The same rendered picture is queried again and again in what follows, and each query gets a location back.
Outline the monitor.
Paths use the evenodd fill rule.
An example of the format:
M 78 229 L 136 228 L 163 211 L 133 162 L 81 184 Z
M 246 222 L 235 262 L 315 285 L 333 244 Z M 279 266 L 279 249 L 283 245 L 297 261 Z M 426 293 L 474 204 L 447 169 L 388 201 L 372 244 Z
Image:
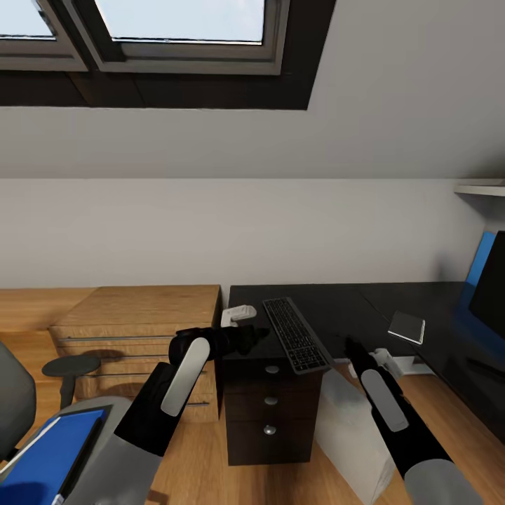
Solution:
M 505 340 L 505 231 L 498 231 L 467 309 Z M 505 379 L 505 372 L 479 361 L 469 364 Z

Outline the keyboard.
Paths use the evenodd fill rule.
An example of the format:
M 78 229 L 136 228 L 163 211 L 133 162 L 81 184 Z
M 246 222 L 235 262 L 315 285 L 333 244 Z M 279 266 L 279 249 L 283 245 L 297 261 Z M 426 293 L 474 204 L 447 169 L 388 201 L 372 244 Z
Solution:
M 337 368 L 333 357 L 290 297 L 262 303 L 297 375 Z

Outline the notebook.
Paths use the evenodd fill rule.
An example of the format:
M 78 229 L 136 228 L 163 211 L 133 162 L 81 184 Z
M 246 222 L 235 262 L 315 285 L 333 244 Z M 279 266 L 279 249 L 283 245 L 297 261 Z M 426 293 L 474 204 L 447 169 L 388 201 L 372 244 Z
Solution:
M 424 319 L 396 311 L 388 332 L 421 345 L 424 327 Z

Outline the folder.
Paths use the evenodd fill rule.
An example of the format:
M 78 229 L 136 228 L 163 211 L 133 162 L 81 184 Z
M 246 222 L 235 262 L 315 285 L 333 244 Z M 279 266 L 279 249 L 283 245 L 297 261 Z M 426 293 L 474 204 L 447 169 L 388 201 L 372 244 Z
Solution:
M 62 505 L 106 415 L 97 410 L 61 417 L 0 485 L 0 505 Z

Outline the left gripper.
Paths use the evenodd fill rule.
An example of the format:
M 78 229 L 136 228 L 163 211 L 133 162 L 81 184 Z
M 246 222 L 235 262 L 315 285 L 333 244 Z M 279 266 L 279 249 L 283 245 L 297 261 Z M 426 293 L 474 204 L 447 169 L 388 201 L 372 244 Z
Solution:
M 239 350 L 253 348 L 257 346 L 260 340 L 263 340 L 270 334 L 269 329 L 254 329 L 253 325 L 246 325 L 238 328 L 229 326 L 228 328 L 220 328 L 220 330 L 225 333 L 228 339 L 228 348 L 224 356 Z

